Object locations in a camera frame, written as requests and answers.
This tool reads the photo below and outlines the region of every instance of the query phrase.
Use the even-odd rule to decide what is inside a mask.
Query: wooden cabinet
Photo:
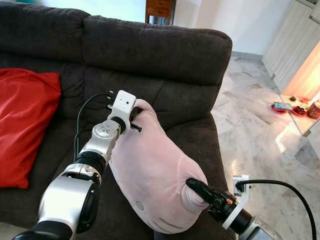
[[[262,61],[274,75],[280,92],[284,91],[320,40],[320,25],[309,18],[312,12],[312,8],[292,1],[282,25],[263,55]]]
[[[145,23],[148,24],[150,16],[167,18],[170,23],[173,0],[146,0]]]

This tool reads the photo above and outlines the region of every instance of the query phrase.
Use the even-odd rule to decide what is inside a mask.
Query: black rubber joint
[[[104,170],[106,168],[106,160],[99,154],[94,151],[84,151],[80,153],[76,160],[74,161],[75,164],[87,164],[94,169],[96,169],[99,174],[102,176]]]
[[[121,133],[123,133],[126,130],[126,123],[118,116],[113,116],[111,120],[115,121],[117,124],[120,125]]]
[[[67,224],[59,221],[41,221],[13,240],[70,240],[71,237],[72,230]]]

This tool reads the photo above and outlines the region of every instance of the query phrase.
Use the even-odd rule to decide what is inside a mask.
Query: white wall
[[[176,0],[173,25],[195,28],[202,0]]]
[[[216,29],[228,34],[233,51],[263,55],[292,0],[201,0],[200,7],[177,0],[174,24],[188,28]],[[189,25],[185,20],[191,18]]]
[[[55,8],[80,9],[91,15],[145,22],[146,0],[37,0],[38,3]]]

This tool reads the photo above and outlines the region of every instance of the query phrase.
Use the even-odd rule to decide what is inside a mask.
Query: wooden furniture
[[[148,24],[150,16],[167,18],[170,24],[173,0],[146,0],[145,3],[145,23]]]

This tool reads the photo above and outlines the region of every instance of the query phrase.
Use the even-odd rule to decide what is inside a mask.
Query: sunlight
[[[231,163],[232,175],[237,175],[236,164],[237,164],[237,159],[233,159]]]
[[[278,145],[280,153],[283,153],[286,150],[286,147],[281,143],[281,139],[285,136],[288,131],[289,126],[286,126],[282,132],[278,134],[275,138],[275,143]]]

